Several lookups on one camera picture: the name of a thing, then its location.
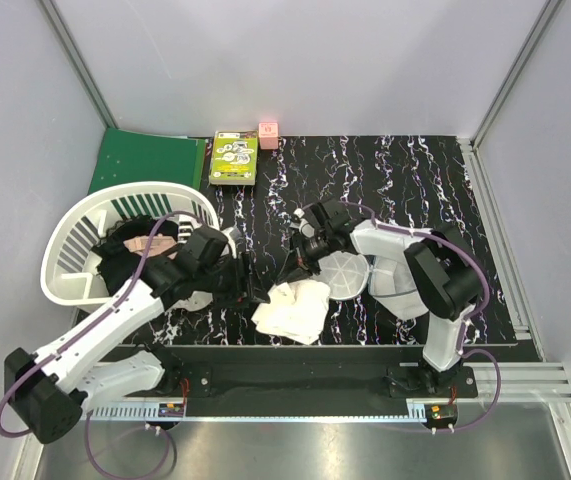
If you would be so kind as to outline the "white mesh laundry bag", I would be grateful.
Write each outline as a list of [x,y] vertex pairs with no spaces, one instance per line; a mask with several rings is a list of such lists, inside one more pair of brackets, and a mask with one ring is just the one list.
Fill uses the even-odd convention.
[[335,252],[319,261],[320,273],[313,279],[330,288],[330,299],[345,301],[367,292],[400,320],[428,312],[409,268],[381,257]]

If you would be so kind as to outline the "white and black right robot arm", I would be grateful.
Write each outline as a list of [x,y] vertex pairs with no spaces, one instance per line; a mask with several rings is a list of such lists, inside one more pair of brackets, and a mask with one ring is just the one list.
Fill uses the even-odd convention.
[[411,229],[377,220],[372,209],[336,199],[309,204],[294,214],[289,253],[279,283],[306,280],[336,252],[373,260],[369,294],[398,319],[428,318],[419,364],[396,385],[441,396],[463,365],[463,343],[473,317],[487,306],[487,278],[459,229],[445,222]]

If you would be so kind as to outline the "white bra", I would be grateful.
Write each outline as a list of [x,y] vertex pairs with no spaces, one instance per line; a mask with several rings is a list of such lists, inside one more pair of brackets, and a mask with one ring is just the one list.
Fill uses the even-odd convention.
[[327,284],[312,279],[274,285],[269,302],[260,304],[251,320],[259,333],[311,345],[324,329],[330,293]]

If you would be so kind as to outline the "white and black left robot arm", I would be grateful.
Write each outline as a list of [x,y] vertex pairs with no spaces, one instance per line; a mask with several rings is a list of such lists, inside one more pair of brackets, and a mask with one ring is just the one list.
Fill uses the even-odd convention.
[[10,406],[40,443],[66,435],[91,410],[129,394],[168,396],[180,390],[182,362],[161,348],[109,365],[101,360],[142,325],[196,293],[222,308],[269,300],[250,258],[208,226],[157,255],[124,250],[117,267],[135,270],[113,297],[59,339],[33,353],[18,348],[4,361],[3,406]]

